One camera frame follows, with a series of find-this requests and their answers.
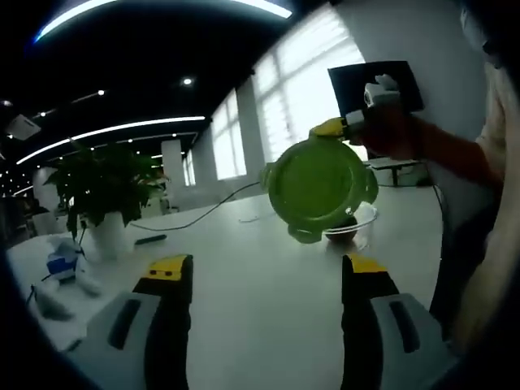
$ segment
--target white flower pot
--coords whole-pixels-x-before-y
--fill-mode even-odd
[[[121,213],[109,213],[99,226],[90,228],[99,260],[117,260],[130,252]]]

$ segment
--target desk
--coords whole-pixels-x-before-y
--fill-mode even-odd
[[[441,217],[431,188],[382,188],[370,251],[385,265],[402,293],[429,306],[439,266]],[[180,226],[205,209],[139,224]],[[241,220],[259,220],[240,223]],[[152,235],[128,227],[130,239]],[[94,256],[85,234],[87,256]],[[22,293],[46,275],[45,237],[9,251]],[[105,294],[87,298],[69,286],[64,297],[77,313],[70,323],[41,320],[59,347],[85,328],[118,292],[131,291],[154,259],[177,253],[194,256],[192,328],[188,343],[191,389],[340,388],[343,375],[341,260],[327,241],[302,245],[272,214],[267,196],[219,207],[193,227],[167,233],[128,259],[96,266]]]
[[[397,187],[399,184],[399,177],[397,175],[397,171],[401,170],[405,167],[413,167],[414,165],[419,164],[420,162],[417,160],[393,160],[389,157],[375,158],[373,160],[368,160],[366,165],[372,167],[376,171],[382,171],[384,169],[390,169],[392,171],[392,183],[394,187]]]

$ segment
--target clear plastic bowl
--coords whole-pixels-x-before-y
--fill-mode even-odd
[[[373,222],[377,219],[379,213],[373,205],[364,201],[359,205],[353,216],[357,220],[355,225],[327,229],[323,234],[333,242],[349,243],[351,249],[360,252],[370,246],[374,235]]]

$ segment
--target led light strip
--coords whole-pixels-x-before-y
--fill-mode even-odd
[[[31,188],[32,188],[32,185],[30,187],[21,189],[20,191],[16,191],[15,193],[13,193],[13,197],[15,197],[16,195],[20,195],[21,193],[24,193],[25,191],[28,191]]]
[[[105,5],[109,2],[116,2],[117,0],[90,0],[89,2],[84,2],[79,6],[75,6],[74,8],[62,13],[56,19],[53,19],[49,24],[47,24],[34,39],[35,42],[38,42],[43,36],[50,33],[52,30],[57,28],[60,24],[67,22],[68,20],[78,16],[79,14],[83,14],[86,11],[92,10],[93,8]]]
[[[232,0],[233,2],[241,2],[243,4],[247,4],[248,6],[257,7],[261,10],[270,12],[271,14],[275,14],[281,16],[284,19],[287,19],[293,13],[290,10],[286,10],[281,6],[277,6],[272,2],[266,2],[265,0]]]
[[[102,128],[101,130],[96,130],[93,132],[86,132],[84,134],[80,134],[78,136],[73,136],[71,138],[67,138],[66,140],[61,140],[59,142],[56,142],[54,144],[48,145],[44,148],[41,148],[37,150],[36,152],[32,152],[31,154],[25,156],[21,160],[16,162],[16,165],[20,165],[21,163],[25,163],[30,158],[33,158],[34,156],[37,156],[40,153],[43,153],[47,150],[51,150],[57,146],[67,144],[70,141],[77,141],[81,140],[86,137],[96,136],[97,134],[103,134],[104,132],[113,132],[115,130],[122,130],[124,128],[137,128],[139,126],[148,126],[151,124],[172,124],[175,122],[193,122],[198,120],[205,120],[205,116],[185,116],[185,117],[179,117],[179,118],[165,118],[165,119],[156,119],[156,120],[145,120],[143,122],[134,122],[134,123],[127,123],[127,124],[120,124],[119,126],[112,126],[111,128]]]

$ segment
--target hand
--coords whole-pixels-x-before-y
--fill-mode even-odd
[[[372,153],[396,160],[417,158],[422,153],[418,143],[426,122],[406,115],[399,105],[373,106],[364,114],[366,129],[352,145],[364,145]]]

